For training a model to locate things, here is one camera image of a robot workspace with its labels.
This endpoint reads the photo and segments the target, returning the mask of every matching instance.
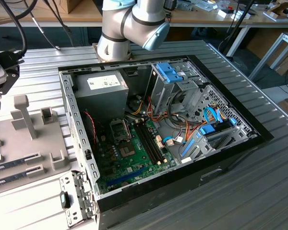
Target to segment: ram slot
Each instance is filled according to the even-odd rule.
[[[138,124],[134,124],[134,130],[136,131],[141,143],[143,144],[143,147],[147,152],[152,164],[160,164],[164,160],[164,157],[161,155],[159,149],[156,146],[156,143],[151,138],[145,123],[140,122]]]

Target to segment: desk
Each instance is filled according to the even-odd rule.
[[[165,42],[154,52],[132,46],[139,58],[196,55],[275,137],[232,171],[203,186],[169,200],[113,230],[137,229],[288,229],[288,115],[242,72],[203,41]],[[78,168],[68,129],[59,66],[97,63],[92,47],[29,50],[20,78],[2,104],[27,93],[34,108],[52,106],[60,116],[72,169]],[[31,113],[36,112],[28,107]],[[0,120],[9,110],[0,111]],[[0,229],[68,230],[60,205],[56,175],[0,194]],[[75,229],[96,230],[92,221]]]
[[[13,8],[23,9],[23,4],[13,4]],[[227,53],[227,56],[233,56],[240,43],[246,36],[250,28],[288,28],[288,23],[275,23],[263,15],[263,9],[256,10],[257,15],[251,16],[250,19],[244,20],[241,24],[241,31],[235,42]],[[50,10],[36,7],[33,10],[34,16],[41,26],[61,26],[57,22]],[[102,25],[102,16],[92,0],[83,0],[70,14],[61,14],[63,21],[67,26],[75,27],[100,27]],[[0,26],[15,26],[10,19],[6,19],[7,13],[0,5]],[[198,7],[193,11],[174,10],[170,25],[172,27],[230,27],[231,18],[223,19],[217,14],[216,10],[207,12]],[[33,26],[32,19],[27,16],[21,20],[22,26]]]

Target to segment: gray workbench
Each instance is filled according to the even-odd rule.
[[[203,41],[167,42],[150,53],[132,46],[135,58],[196,55],[274,135],[232,171],[143,213],[114,229],[288,229],[288,117],[241,72]],[[77,168],[64,114],[58,66],[97,63],[91,47],[30,50],[21,65],[20,79],[2,100],[0,120],[9,118],[13,95],[26,93],[28,108],[53,106]],[[2,229],[67,229],[60,207],[60,175],[0,194]],[[92,221],[76,229],[95,229]]]

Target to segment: red wire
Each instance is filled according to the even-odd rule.
[[[91,122],[92,122],[92,124],[93,124],[94,144],[96,144],[96,131],[95,131],[95,124],[94,124],[93,118],[91,117],[91,115],[89,115],[88,112],[84,111],[84,113],[91,119]]]

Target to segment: blue latch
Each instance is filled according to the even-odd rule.
[[[237,123],[236,119],[233,117],[230,119],[230,122],[232,123],[233,126],[235,126]]]
[[[200,132],[203,136],[215,132],[215,129],[212,127],[212,125],[206,125],[200,128]]]
[[[162,75],[166,78],[168,83],[182,81],[183,78],[180,77],[175,69],[169,65],[167,62],[157,63],[157,67]]]

